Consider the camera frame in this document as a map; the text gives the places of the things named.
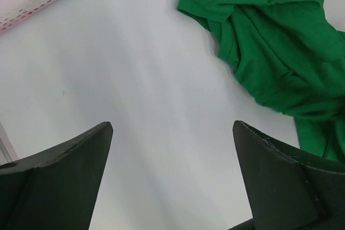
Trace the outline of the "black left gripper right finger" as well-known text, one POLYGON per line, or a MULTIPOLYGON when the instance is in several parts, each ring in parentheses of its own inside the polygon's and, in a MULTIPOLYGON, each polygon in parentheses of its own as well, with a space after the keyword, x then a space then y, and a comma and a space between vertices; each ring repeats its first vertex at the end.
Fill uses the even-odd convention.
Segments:
POLYGON ((233 138, 252 219, 234 229, 344 229, 344 164, 235 121, 233 138))

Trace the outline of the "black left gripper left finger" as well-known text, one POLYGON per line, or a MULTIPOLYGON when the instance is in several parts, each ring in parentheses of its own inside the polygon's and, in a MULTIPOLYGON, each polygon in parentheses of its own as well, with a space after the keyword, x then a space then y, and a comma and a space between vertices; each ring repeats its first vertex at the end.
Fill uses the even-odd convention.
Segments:
POLYGON ((89 229, 113 127, 1 165, 1 229, 89 229))

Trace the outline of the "green t shirt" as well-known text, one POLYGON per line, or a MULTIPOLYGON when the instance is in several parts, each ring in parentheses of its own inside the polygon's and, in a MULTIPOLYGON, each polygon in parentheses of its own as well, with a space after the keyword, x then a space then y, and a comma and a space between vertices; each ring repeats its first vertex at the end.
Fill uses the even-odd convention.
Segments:
POLYGON ((344 33, 324 0, 179 0, 259 105, 294 118, 300 148, 344 162, 344 33))

